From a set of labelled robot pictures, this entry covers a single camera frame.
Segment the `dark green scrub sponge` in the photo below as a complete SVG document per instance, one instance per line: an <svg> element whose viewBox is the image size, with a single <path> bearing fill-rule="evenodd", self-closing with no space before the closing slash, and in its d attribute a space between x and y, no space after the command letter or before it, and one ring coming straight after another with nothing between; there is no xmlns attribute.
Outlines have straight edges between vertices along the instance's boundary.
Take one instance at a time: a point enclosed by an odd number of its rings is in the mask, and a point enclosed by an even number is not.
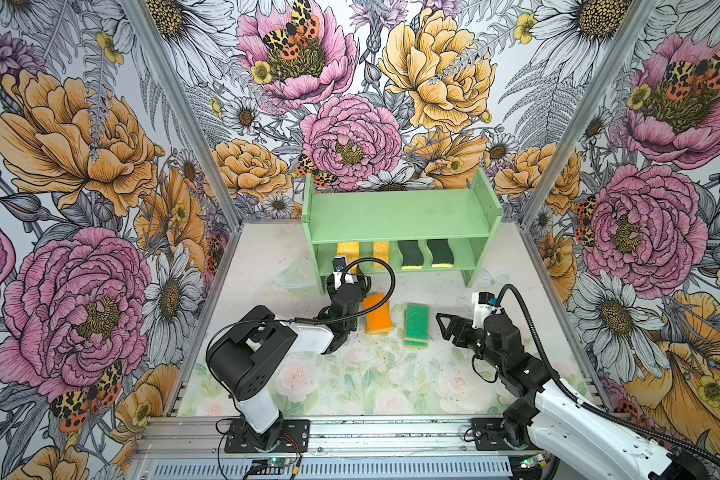
<svg viewBox="0 0 720 480"><path fill-rule="evenodd" d="M433 268L452 268L455 257L447 239L429 239L426 243Z"/></svg>
<svg viewBox="0 0 720 480"><path fill-rule="evenodd" d="M424 266L424 255L417 240L401 240L397 242L401 256L402 270L420 270Z"/></svg>

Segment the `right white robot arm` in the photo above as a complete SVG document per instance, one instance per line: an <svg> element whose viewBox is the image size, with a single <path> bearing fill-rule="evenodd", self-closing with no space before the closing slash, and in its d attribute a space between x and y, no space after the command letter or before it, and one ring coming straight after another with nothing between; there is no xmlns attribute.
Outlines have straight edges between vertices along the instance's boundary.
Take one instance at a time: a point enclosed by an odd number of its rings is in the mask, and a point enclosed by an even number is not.
<svg viewBox="0 0 720 480"><path fill-rule="evenodd" d="M516 400L500 427L477 433L477 442L514 449L536 447L588 479L705 479L704 464L687 450L670 450L633 427L608 419L585 397L571 390L557 372L529 353L519 329L502 310L481 326L439 313L443 338L472 351L496 371Z"/></svg>

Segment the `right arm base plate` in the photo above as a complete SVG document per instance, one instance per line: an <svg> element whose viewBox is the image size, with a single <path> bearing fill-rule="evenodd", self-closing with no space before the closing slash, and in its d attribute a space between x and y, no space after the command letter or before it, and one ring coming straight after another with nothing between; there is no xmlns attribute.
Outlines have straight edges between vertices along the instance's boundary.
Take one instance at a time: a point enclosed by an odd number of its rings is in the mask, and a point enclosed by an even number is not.
<svg viewBox="0 0 720 480"><path fill-rule="evenodd" d="M513 419L475 417L470 420L471 435L477 451L536 449L528 429Z"/></svg>

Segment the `yellow cellulose sponge front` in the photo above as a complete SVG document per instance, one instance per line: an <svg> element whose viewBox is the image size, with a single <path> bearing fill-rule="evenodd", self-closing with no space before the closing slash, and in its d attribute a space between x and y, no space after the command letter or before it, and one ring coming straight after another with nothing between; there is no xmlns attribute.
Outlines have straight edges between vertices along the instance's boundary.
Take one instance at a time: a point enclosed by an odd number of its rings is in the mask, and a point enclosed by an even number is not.
<svg viewBox="0 0 720 480"><path fill-rule="evenodd" d="M389 241L376 241L373 243L373 257L387 265L390 264L390 250Z"/></svg>

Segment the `yellow cellulose sponge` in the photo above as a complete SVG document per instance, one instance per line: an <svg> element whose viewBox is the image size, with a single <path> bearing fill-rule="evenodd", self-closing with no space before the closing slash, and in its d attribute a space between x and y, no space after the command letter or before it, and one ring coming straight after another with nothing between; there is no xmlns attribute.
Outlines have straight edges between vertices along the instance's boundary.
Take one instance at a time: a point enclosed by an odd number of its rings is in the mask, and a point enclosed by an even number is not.
<svg viewBox="0 0 720 480"><path fill-rule="evenodd" d="M387 265L390 264L390 250L389 241L376 241L373 243L373 257Z"/></svg>
<svg viewBox="0 0 720 480"><path fill-rule="evenodd" d="M358 242L341 242L337 244L336 257L343 258L346 264L360 258L360 244Z"/></svg>

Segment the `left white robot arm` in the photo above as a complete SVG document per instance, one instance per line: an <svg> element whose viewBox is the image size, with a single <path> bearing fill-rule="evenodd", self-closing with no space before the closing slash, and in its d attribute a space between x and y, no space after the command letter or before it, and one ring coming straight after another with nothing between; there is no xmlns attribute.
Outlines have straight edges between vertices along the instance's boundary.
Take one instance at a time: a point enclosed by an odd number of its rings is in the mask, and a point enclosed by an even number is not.
<svg viewBox="0 0 720 480"><path fill-rule="evenodd" d="M253 307L206 349L206 365L244 421L245 441L259 451L283 437L283 415L268 384L289 354L331 354L357 330L371 279L335 273L326 282L331 304L315 319L279 319L264 305Z"/></svg>

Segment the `yellow cellulose sponge back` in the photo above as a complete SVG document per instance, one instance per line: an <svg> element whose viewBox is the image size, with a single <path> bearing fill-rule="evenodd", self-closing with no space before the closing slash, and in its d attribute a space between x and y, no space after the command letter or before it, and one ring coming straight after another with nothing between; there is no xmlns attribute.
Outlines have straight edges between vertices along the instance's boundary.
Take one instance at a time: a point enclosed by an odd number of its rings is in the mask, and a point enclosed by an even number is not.
<svg viewBox="0 0 720 480"><path fill-rule="evenodd" d="M360 258L360 244L358 242L341 242L337 244L336 257L343 258L346 264Z"/></svg>

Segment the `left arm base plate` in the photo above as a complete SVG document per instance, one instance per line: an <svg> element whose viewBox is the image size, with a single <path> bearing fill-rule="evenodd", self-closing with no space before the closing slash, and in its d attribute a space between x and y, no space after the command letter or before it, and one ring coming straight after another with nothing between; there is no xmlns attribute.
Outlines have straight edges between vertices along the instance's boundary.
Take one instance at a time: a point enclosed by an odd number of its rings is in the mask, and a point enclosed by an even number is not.
<svg viewBox="0 0 720 480"><path fill-rule="evenodd" d="M256 433L241 417L233 418L225 432L223 451L227 454L305 453L311 422L305 419L278 419L264 433Z"/></svg>

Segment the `light green scrub sponge top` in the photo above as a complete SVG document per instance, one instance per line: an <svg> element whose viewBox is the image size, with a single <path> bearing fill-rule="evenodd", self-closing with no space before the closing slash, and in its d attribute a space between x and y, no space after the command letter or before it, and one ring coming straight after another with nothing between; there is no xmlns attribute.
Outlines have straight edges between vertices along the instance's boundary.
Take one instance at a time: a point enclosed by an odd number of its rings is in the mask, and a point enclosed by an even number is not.
<svg viewBox="0 0 720 480"><path fill-rule="evenodd" d="M429 340L429 307L422 304L408 304L405 310L404 340Z"/></svg>

